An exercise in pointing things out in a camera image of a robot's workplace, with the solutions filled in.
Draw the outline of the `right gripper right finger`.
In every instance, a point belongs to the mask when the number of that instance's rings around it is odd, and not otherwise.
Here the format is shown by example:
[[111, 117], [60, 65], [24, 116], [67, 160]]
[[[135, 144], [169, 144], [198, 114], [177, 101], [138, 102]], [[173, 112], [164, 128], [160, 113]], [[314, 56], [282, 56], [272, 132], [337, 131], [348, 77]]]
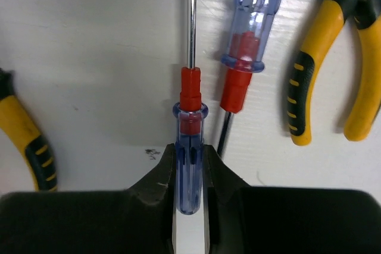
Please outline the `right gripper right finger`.
[[207, 253], [379, 253], [380, 204], [348, 189], [251, 186], [204, 147]]

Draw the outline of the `red blue small screwdriver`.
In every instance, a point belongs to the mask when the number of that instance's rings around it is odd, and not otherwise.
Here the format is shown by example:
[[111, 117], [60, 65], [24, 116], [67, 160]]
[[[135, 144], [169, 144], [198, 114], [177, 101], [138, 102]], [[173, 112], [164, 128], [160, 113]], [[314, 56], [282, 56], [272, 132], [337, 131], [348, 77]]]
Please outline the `red blue small screwdriver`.
[[176, 203], [184, 215], [195, 214], [201, 204], [204, 120], [201, 70], [196, 66], [196, 0], [187, 0], [186, 64], [181, 69], [179, 102], [173, 106], [176, 130]]

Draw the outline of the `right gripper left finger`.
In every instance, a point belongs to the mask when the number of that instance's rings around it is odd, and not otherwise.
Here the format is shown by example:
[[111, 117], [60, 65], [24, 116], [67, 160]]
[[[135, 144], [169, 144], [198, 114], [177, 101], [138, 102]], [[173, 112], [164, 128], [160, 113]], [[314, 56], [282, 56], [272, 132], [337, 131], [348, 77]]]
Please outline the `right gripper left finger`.
[[173, 253], [176, 150], [124, 190], [1, 198], [2, 253]]

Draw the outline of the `blue handle screwdriver long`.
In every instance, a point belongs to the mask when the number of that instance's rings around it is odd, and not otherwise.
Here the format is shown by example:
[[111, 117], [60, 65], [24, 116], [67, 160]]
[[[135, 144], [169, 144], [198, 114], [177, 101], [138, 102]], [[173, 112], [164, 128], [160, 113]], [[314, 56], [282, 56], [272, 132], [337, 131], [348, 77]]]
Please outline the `blue handle screwdriver long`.
[[225, 110], [217, 153], [223, 156], [233, 116], [241, 112], [254, 73], [264, 70], [264, 50], [281, 0], [235, 0], [229, 43], [221, 62], [228, 68], [220, 106]]

